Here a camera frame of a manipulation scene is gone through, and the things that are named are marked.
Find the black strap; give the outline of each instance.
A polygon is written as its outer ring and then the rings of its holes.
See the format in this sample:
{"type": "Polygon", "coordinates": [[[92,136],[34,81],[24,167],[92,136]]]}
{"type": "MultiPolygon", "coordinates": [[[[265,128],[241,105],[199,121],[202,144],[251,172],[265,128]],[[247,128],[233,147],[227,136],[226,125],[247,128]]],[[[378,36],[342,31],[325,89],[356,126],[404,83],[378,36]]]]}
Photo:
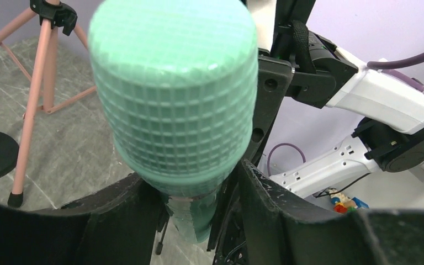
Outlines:
{"type": "Polygon", "coordinates": [[[291,25],[296,63],[300,66],[302,72],[316,73],[316,68],[310,56],[308,28],[305,23],[298,20],[292,21],[291,25]]]}

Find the grid pattern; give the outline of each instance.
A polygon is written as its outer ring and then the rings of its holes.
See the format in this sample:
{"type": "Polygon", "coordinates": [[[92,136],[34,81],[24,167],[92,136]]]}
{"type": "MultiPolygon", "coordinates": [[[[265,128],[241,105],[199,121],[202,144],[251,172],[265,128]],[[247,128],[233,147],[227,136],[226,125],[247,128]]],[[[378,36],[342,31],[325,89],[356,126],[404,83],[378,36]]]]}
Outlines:
{"type": "Polygon", "coordinates": [[[160,191],[215,189],[243,155],[257,90],[255,24],[239,1],[107,0],[88,33],[125,162],[160,191]]]}

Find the textured green surface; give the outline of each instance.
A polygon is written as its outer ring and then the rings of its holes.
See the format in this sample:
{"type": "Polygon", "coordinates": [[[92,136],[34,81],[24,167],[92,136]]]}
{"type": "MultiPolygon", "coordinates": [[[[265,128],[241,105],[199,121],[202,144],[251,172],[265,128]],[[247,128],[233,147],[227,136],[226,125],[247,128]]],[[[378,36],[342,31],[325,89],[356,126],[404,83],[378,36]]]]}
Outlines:
{"type": "MultiPolygon", "coordinates": [[[[238,0],[107,0],[92,18],[88,45],[128,166],[176,197],[220,185],[252,132],[257,39],[246,7],[238,0]]],[[[215,204],[196,204],[188,218],[207,223],[215,204]]]]}

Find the purple cable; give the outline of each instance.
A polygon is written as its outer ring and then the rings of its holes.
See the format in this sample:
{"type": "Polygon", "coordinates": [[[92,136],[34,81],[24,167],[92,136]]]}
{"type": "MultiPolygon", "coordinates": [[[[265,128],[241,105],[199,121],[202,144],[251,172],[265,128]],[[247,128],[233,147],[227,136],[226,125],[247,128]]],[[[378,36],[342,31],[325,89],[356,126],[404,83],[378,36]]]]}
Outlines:
{"type": "Polygon", "coordinates": [[[290,144],[290,143],[288,143],[288,142],[283,142],[283,143],[281,143],[281,144],[278,144],[278,145],[274,146],[274,147],[271,149],[271,151],[269,152],[269,156],[267,157],[267,174],[269,175],[269,177],[271,176],[271,156],[272,156],[272,153],[273,153],[273,152],[274,152],[277,148],[279,148],[279,147],[281,147],[281,146],[291,146],[291,147],[295,148],[295,149],[298,151],[298,153],[300,153],[300,155],[301,155],[301,159],[303,159],[303,163],[305,163],[305,162],[306,162],[305,154],[303,153],[303,151],[302,151],[301,149],[299,149],[299,148],[298,148],[298,146],[296,146],[296,145],[294,145],[294,144],[290,144]]]}
{"type": "Polygon", "coordinates": [[[386,69],[386,70],[382,70],[383,73],[386,73],[390,76],[394,76],[395,78],[403,81],[404,83],[408,84],[409,86],[415,88],[416,90],[423,92],[424,90],[424,85],[418,83],[417,81],[415,81],[414,79],[406,76],[405,74],[396,71],[396,70],[392,70],[392,69],[386,69]]]}
{"type": "Polygon", "coordinates": [[[413,65],[418,65],[419,63],[424,62],[424,53],[421,53],[419,55],[406,58],[399,61],[392,61],[392,62],[375,62],[371,61],[367,63],[368,68],[371,69],[399,69],[399,68],[405,68],[413,65]]]}

